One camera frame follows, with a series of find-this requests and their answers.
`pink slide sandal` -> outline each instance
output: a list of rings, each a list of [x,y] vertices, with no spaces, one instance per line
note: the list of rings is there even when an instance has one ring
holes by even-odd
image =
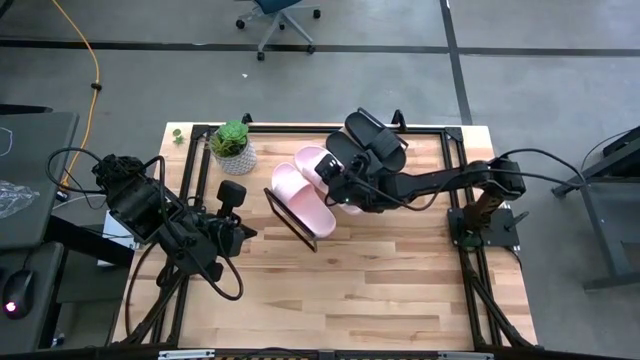
[[[282,163],[271,176],[273,193],[293,212],[316,237],[324,238],[336,228],[336,218],[313,185],[289,163]]]
[[[294,155],[293,159],[296,163],[296,167],[302,173],[307,180],[309,180],[318,190],[324,194],[329,192],[329,186],[322,181],[322,178],[316,172],[316,166],[322,161],[322,159],[331,154],[327,149],[320,146],[305,146]],[[344,167],[338,159],[336,159],[341,167]],[[338,205],[344,212],[349,215],[358,215],[362,213],[362,210],[357,206],[340,204]]]

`desk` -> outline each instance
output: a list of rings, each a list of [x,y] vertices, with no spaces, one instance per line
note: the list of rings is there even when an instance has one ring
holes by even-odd
[[[167,161],[166,185],[178,193],[188,146],[175,145],[172,132],[189,139],[192,123],[169,123],[160,154]],[[469,161],[490,159],[487,127],[462,127]],[[449,198],[440,196],[427,211],[405,209],[350,217],[335,209],[338,227],[311,252],[271,213],[262,191],[270,187],[273,168],[293,162],[304,145],[323,145],[326,134],[257,134],[250,132],[258,164],[245,176],[209,167],[205,205],[215,212],[218,184],[231,179],[247,187],[237,213],[259,231],[233,261],[245,283],[237,302],[219,297],[200,277],[192,277],[179,346],[215,348],[288,348],[341,350],[471,350],[460,261],[450,244],[446,222]],[[406,172],[444,167],[440,141],[429,135],[403,135],[409,143]],[[202,146],[195,164],[200,164]],[[197,172],[192,177],[195,189]],[[426,203],[428,197],[416,200]],[[535,333],[518,263],[504,249],[486,249],[494,297],[513,325],[531,342]],[[134,264],[141,252],[136,254]],[[158,247],[142,265],[132,296],[135,325],[155,301],[155,279],[165,263]],[[231,271],[221,287],[237,290]],[[486,311],[479,306],[480,316]],[[114,340],[124,338],[124,305]],[[165,320],[166,329],[172,316]],[[484,329],[485,338],[488,331]]]
[[[640,271],[625,249],[625,245],[640,244],[636,236],[640,230],[636,211],[640,183],[633,171],[640,163],[638,132],[640,127],[607,146],[605,157],[582,171],[589,185],[579,190],[609,270],[609,276],[584,283],[586,291],[640,283]],[[569,180],[580,181],[577,176]],[[553,189],[553,194],[564,198],[573,190],[578,189],[561,185]]]
[[[0,157],[0,179],[24,185],[40,193],[31,205],[0,219],[0,249],[30,248],[42,243],[58,187],[45,174],[47,157],[71,145],[78,115],[48,113],[0,116],[0,127],[13,132],[11,152]],[[2,152],[8,143],[0,143]],[[62,177],[66,154],[51,164],[51,173]]]

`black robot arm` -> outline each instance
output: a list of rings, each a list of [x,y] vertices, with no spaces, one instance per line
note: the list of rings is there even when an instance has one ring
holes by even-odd
[[[508,158],[474,161],[466,166],[420,175],[384,174],[376,161],[375,156],[365,152],[345,169],[321,162],[322,166],[331,167],[318,171],[329,185],[329,197],[338,203],[358,206],[365,212],[381,213],[401,206],[424,210],[426,207],[409,204],[419,196],[476,187],[484,193],[466,209],[471,220],[478,222],[488,220],[487,216],[503,201],[516,200],[526,191],[518,163]]]
[[[216,262],[217,256],[239,255],[242,242],[256,234],[232,213],[233,207],[242,205],[246,189],[223,181],[218,191],[222,209],[216,215],[194,211],[164,186],[164,179],[145,175],[144,169],[154,162],[160,163],[164,177],[161,157],[142,164],[136,158],[109,155],[93,167],[110,214],[136,242],[158,243],[185,274],[218,281],[223,267]]]

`yellow extension cord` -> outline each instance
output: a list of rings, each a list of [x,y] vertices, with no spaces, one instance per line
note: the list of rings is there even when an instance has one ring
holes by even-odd
[[[69,24],[71,24],[71,26],[73,26],[73,28],[78,33],[80,38],[82,38],[82,41],[87,46],[87,50],[89,50],[89,53],[91,54],[91,57],[93,58],[93,63],[96,66],[96,81],[91,86],[93,88],[93,98],[91,99],[91,105],[89,106],[89,117],[87,118],[87,130],[84,133],[84,138],[82,139],[82,144],[80,144],[80,147],[82,149],[84,149],[85,146],[87,145],[87,140],[89,140],[89,133],[91,132],[91,124],[92,124],[92,121],[93,121],[93,109],[96,106],[96,100],[98,99],[98,92],[100,92],[100,88],[101,88],[101,85],[100,85],[100,65],[98,65],[98,58],[96,58],[96,54],[93,52],[93,49],[91,48],[91,45],[89,45],[89,42],[87,41],[87,39],[84,37],[84,34],[82,34],[82,31],[80,31],[80,29],[78,29],[78,27],[73,22],[73,20],[71,20],[69,15],[67,15],[67,13],[60,6],[60,4],[58,4],[58,2],[56,0],[51,0],[51,2],[53,3],[53,5],[55,5],[58,8],[58,10],[60,10],[62,15],[67,19],[67,21],[69,21]],[[69,164],[68,173],[66,173],[64,178],[62,178],[62,184],[65,185],[65,186],[69,186],[69,174],[71,174],[71,172],[73,170],[73,165],[75,165],[79,154],[80,154],[79,152],[76,152],[75,155],[73,155],[73,158],[71,159],[71,164]]]

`wooden tabletop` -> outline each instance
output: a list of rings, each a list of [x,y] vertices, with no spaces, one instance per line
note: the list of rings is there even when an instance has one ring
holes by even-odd
[[[160,148],[167,161],[166,186],[176,194],[188,143],[174,144],[172,132],[180,129],[189,139],[193,125],[168,123]],[[493,157],[487,127],[463,126],[462,131],[468,161]],[[450,207],[448,196],[438,197],[423,212],[398,209],[349,216],[334,207],[338,227],[329,238],[318,241],[318,253],[297,240],[271,213],[263,188],[270,186],[274,167],[281,162],[293,163],[296,150],[310,144],[324,145],[325,138],[326,134],[250,133],[258,164],[244,176],[224,174],[212,158],[205,205],[210,212],[219,208],[216,193],[223,179],[244,185],[247,197],[236,213],[258,230],[258,236],[246,241],[240,256],[232,259],[245,284],[241,300],[224,300],[201,277],[192,277],[180,346],[471,350],[460,260],[450,243],[445,216]],[[409,143],[403,171],[417,174],[444,168],[437,136],[403,138]],[[190,195],[195,192],[203,148],[198,148]],[[428,199],[420,198],[414,204]],[[535,343],[517,261],[504,249],[487,248],[486,253],[497,303],[520,333]],[[132,269],[140,254],[136,254]],[[165,258],[157,247],[142,265],[132,296],[133,326],[157,298],[155,278]],[[228,269],[219,284],[229,293],[237,291]],[[486,311],[484,306],[478,308],[483,334],[489,341]],[[173,302],[169,311],[173,313]],[[124,338],[123,314],[124,305],[114,340]],[[171,318],[165,322],[165,334]]]

